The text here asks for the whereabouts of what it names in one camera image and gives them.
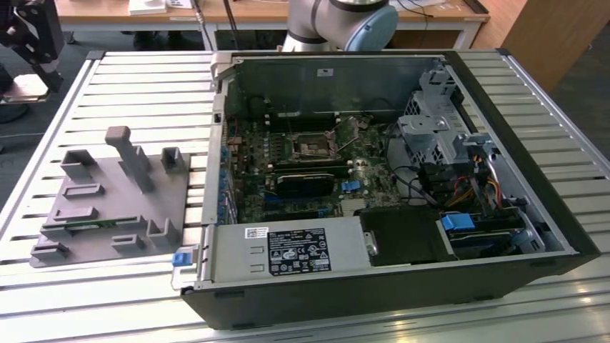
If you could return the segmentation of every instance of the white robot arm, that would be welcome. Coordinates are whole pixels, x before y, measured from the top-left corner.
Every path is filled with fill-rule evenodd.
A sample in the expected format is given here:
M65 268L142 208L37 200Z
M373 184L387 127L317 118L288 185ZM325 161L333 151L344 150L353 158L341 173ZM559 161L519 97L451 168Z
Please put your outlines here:
M396 30L388 0L289 0L283 51L381 50Z

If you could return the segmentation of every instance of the desk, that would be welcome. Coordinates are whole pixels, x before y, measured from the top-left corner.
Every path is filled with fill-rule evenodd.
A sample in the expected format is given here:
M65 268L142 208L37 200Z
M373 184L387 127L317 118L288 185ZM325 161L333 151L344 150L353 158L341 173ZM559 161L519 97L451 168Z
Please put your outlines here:
M170 31L198 30L190 9L168 9L162 14L128 15L128 0L54 0L64 31ZM206 29L216 50L213 33L228 30L228 19L221 0L202 1ZM423 16L399 11L397 30L459 31L453 47L467 49L477 28L488 20L487 14L476 14L463 0L449 0L451 6L428 6L432 15L428 24ZM232 2L232 12L240 30L285 30L288 4L239 0Z
M505 48L551 91L610 20L608 0L480 0L491 14L472 47Z
M169 254L30 268L29 252L64 175L58 161L69 149L86 149L94 157L117 156L104 143L110 125L129 125L132 142L148 153L177 146L194 155L184 244L200 239L214 94L212 55L208 51L106 53L102 60L85 61L0 213L0 340L512 343L603 339L610 333L607 160L511 57L501 58L495 51L460 52L460 56L598 245L599 258L563 275L535 280L501 299L236 331L209 329L178 299L169 285ZM172 92L168 82L181 82L181 91ZM152 83L158 86L138 86ZM467 104L464 109L483 130Z

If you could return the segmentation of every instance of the blue latch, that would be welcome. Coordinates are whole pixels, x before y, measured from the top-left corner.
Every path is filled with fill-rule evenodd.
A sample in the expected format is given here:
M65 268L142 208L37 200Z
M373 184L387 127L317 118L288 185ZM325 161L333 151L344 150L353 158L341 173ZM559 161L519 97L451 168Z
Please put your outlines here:
M192 264L192 253L176 252L172 257L173 267L186 267Z
M472 230L475 228L475 223L467 213L449 213L441 217L440 223L445 231Z
M360 188L360 181L359 180L349 181L349 182L341 182L341 191L343 192L352 192L359 188Z

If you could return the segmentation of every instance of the aluminum table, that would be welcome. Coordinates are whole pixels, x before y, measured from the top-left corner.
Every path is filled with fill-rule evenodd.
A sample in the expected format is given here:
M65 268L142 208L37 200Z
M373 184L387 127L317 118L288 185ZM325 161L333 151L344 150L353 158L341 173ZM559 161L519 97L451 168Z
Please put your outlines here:
M460 55L602 250L595 261L564 275L536 280L503 299L240 331L209 329L178 299L169 284L170 255L30 268L29 251L64 174L58 167L62 154L86 148L94 157L116 156L104 144L105 129L113 125L132 128L132 141L145 151L177 146L193 154L184 244L198 240L212 120L212 55L200 51L106 53L101 59L85 61L0 214L0 341L608 339L608 162L509 56L496 51L463 51Z

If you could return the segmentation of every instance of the warning label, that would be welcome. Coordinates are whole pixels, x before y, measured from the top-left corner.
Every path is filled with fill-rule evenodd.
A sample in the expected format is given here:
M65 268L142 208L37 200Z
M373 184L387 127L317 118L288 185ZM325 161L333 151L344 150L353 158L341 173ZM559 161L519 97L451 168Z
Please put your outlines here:
M324 229L269 232L268 272L272 276L331 270Z

